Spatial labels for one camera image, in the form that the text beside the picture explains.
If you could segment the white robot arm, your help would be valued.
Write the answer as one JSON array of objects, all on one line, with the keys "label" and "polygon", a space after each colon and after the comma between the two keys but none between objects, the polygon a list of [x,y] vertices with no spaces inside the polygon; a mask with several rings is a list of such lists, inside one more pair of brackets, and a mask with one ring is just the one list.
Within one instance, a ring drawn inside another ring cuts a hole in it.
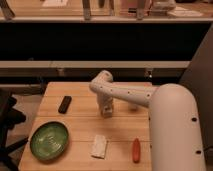
[{"label": "white robot arm", "polygon": [[152,171],[206,171],[199,113],[194,95],[179,84],[157,87],[112,82],[101,71],[89,84],[103,108],[117,98],[149,108]]}]

